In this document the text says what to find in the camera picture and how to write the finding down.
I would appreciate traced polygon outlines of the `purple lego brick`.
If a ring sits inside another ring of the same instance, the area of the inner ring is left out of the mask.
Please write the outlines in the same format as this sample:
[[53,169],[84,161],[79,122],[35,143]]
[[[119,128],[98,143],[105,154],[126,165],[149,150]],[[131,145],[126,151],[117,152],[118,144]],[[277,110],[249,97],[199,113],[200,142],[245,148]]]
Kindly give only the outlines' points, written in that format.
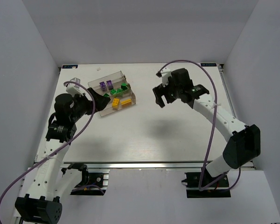
[[102,91],[106,91],[106,90],[107,90],[107,87],[106,87],[105,82],[100,82],[99,85],[100,85],[100,89],[101,89]]
[[107,80],[106,81],[106,85],[107,85],[107,88],[108,88],[108,90],[113,90],[114,89],[114,87],[113,87],[113,83],[112,83],[112,81],[111,80]]

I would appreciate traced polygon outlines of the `yellow patterned lego brick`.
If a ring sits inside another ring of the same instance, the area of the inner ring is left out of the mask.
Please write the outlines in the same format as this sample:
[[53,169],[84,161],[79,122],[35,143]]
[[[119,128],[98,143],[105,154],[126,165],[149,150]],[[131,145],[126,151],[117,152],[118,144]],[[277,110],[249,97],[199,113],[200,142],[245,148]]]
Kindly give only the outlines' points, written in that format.
[[112,109],[117,110],[119,109],[119,106],[120,106],[120,99],[114,98],[112,102]]

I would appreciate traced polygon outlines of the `yellow long lego brick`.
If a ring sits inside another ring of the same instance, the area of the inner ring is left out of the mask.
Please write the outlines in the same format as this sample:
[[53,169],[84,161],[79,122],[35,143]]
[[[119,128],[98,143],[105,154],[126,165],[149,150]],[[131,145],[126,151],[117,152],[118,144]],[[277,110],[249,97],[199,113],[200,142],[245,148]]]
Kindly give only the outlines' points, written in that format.
[[123,101],[121,101],[121,106],[123,107],[123,108],[125,108],[125,107],[128,107],[128,106],[130,106],[130,105],[132,105],[132,100],[131,99],[127,99],[127,100],[123,100]]

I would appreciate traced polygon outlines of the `small green lego cube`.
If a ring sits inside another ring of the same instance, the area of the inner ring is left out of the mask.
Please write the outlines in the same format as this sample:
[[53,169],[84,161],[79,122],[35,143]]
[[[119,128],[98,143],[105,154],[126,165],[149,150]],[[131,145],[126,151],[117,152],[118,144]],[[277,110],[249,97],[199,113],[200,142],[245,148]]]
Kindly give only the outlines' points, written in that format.
[[127,83],[122,83],[122,84],[121,84],[121,89],[122,89],[123,91],[126,91],[126,90],[128,89],[128,84],[127,84]]

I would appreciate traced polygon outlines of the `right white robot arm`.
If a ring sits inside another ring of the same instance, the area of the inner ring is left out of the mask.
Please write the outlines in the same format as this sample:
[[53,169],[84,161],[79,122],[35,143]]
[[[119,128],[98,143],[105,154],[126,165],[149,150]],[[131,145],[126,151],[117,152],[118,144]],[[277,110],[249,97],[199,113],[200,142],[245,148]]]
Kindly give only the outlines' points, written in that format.
[[162,83],[153,88],[156,103],[160,107],[180,99],[192,109],[202,114],[222,134],[227,144],[222,155],[205,167],[212,178],[242,165],[260,155],[260,129],[248,126],[215,103],[210,92],[201,84],[194,85],[185,68],[171,71],[167,68],[157,73]]

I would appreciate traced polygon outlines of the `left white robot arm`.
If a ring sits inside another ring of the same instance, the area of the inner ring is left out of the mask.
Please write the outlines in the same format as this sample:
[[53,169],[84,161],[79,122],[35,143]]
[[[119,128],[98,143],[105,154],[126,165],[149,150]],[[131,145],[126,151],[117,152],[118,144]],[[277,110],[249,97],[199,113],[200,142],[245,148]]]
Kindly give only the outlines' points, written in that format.
[[78,89],[68,90],[55,98],[54,113],[49,118],[43,162],[23,197],[17,197],[15,208],[25,222],[56,224],[63,210],[62,199],[75,187],[89,182],[88,168],[83,163],[72,163],[61,169],[71,140],[77,131],[76,122],[84,115],[102,111],[110,102],[109,97],[96,93],[92,88],[89,100]]

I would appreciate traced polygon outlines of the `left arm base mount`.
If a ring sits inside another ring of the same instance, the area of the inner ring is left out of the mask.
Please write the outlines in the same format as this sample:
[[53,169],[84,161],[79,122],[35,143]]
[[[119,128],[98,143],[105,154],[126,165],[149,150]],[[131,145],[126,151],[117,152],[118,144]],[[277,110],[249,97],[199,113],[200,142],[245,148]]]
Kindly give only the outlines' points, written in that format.
[[68,170],[75,169],[81,173],[81,181],[71,192],[76,196],[103,196],[108,186],[109,174],[101,171],[90,171],[83,163],[72,163]]

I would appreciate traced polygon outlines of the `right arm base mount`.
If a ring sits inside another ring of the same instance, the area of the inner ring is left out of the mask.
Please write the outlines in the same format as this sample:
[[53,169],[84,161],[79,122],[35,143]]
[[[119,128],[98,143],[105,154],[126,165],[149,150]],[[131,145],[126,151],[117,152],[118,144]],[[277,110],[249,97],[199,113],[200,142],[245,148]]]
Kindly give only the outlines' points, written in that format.
[[200,181],[200,172],[187,172],[185,179],[181,183],[186,187],[187,198],[230,198],[229,181],[227,175],[219,180],[217,177],[211,177],[207,172],[204,173],[201,188],[209,185],[205,190],[200,191],[198,184]]

